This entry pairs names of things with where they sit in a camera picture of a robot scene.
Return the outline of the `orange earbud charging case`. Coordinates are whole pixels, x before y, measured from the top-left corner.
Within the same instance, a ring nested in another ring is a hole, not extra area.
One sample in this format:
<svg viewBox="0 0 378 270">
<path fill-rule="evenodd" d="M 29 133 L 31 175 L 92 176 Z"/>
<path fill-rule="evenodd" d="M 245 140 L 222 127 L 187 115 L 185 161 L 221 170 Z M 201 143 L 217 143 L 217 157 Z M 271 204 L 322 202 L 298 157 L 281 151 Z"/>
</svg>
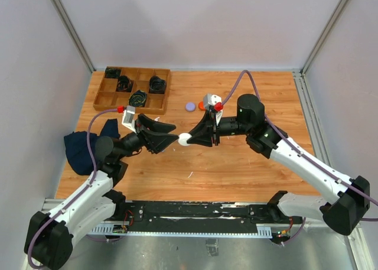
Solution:
<svg viewBox="0 0 378 270">
<path fill-rule="evenodd" d="M 203 102 L 198 103 L 199 110 L 205 110 Z"/>
</svg>

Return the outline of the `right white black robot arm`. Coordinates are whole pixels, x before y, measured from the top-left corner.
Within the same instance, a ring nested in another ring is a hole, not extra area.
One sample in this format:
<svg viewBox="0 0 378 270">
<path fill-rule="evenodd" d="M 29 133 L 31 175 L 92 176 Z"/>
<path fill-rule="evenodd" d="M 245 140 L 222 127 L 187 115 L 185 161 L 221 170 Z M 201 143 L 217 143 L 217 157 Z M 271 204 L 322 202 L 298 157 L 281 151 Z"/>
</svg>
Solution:
<svg viewBox="0 0 378 270">
<path fill-rule="evenodd" d="M 347 236 L 369 210 L 369 182 L 362 176 L 351 178 L 340 173 L 306 152 L 284 131 L 269 123 L 257 96 L 241 95 L 234 117 L 223 116 L 223 105 L 217 95 L 207 94 L 204 107 L 201 121 L 190 132 L 179 135 L 180 145 L 212 147 L 223 136 L 245 135 L 254 152 L 289 168 L 319 192 L 319 196 L 277 192 L 267 209 L 271 221 L 280 223 L 287 217 L 306 217 L 323 221 L 333 231 Z"/>
</svg>

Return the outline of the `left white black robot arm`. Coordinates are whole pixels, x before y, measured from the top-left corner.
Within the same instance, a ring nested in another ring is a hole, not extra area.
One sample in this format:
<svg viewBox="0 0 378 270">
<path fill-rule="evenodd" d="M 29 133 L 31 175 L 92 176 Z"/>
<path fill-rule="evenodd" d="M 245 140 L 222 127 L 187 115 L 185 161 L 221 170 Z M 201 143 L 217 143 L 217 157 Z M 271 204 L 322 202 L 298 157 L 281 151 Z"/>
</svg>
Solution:
<svg viewBox="0 0 378 270">
<path fill-rule="evenodd" d="M 144 114 L 134 118 L 125 113 L 122 123 L 129 134 L 100 136 L 95 147 L 88 148 L 93 164 L 89 178 L 58 206 L 30 219 L 24 252 L 33 269 L 60 269 L 76 244 L 100 222 L 125 216 L 126 197 L 114 189 L 128 167 L 122 158 L 136 156 L 142 148 L 158 154 L 178 139 L 175 125 Z"/>
</svg>

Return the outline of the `wooden compartment tray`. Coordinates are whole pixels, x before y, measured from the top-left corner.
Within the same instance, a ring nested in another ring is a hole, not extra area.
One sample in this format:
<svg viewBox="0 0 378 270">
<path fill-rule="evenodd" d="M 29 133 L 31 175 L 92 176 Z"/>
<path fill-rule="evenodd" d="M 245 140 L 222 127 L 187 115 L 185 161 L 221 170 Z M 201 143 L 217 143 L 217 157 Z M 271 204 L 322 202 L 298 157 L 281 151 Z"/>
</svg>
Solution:
<svg viewBox="0 0 378 270">
<path fill-rule="evenodd" d="M 108 66 L 93 102 L 94 109 L 134 106 L 137 113 L 164 115 L 171 85 L 171 70 Z"/>
</svg>

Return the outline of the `white earbud charging case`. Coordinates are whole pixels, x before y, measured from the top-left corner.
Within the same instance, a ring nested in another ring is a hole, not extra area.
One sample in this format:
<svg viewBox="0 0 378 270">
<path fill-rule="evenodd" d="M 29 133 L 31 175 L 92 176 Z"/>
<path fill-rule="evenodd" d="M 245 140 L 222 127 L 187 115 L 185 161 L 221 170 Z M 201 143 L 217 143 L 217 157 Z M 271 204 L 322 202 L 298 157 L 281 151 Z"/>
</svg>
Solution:
<svg viewBox="0 0 378 270">
<path fill-rule="evenodd" d="M 181 145 L 181 146 L 184 146 L 184 147 L 187 147 L 189 146 L 190 144 L 188 143 L 188 140 L 191 138 L 191 135 L 189 133 L 181 133 L 179 134 L 179 139 L 178 139 L 178 143 Z"/>
</svg>

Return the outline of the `purple earbud charging case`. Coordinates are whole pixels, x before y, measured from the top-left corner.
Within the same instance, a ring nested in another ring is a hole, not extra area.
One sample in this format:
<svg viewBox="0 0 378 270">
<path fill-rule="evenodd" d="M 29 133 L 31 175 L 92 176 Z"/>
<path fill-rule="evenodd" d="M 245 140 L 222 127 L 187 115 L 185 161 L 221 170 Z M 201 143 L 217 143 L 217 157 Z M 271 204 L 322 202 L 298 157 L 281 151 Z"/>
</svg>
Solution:
<svg viewBox="0 0 378 270">
<path fill-rule="evenodd" d="M 185 110 L 188 112 L 194 112 L 196 109 L 196 105 L 193 102 L 188 102 L 185 104 Z"/>
</svg>

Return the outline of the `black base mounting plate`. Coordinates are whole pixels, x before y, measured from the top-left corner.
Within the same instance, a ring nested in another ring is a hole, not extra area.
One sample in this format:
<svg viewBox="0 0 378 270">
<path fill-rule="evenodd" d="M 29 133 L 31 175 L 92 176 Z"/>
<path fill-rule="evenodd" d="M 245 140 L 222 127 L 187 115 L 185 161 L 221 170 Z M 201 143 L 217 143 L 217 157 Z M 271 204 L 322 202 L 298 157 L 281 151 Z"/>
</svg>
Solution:
<svg viewBox="0 0 378 270">
<path fill-rule="evenodd" d="M 195 201 L 127 201 L 94 228 L 108 236 L 257 234 L 258 224 L 300 224 L 271 204 Z"/>
</svg>

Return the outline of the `dark blue cloth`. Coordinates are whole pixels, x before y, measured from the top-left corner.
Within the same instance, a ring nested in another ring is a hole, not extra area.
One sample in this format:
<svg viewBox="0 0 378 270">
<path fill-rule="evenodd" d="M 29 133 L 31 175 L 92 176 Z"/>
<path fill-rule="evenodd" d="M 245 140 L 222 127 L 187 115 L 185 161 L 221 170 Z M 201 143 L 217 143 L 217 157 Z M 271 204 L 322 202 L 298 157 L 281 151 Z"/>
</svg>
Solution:
<svg viewBox="0 0 378 270">
<path fill-rule="evenodd" d="M 118 120 L 108 119 L 100 134 L 90 133 L 90 146 L 92 153 L 95 153 L 95 144 L 101 136 L 119 138 Z M 87 132 L 72 132 L 64 136 L 66 158 L 72 170 L 78 175 L 90 175 L 93 171 L 93 163 L 87 147 Z"/>
</svg>

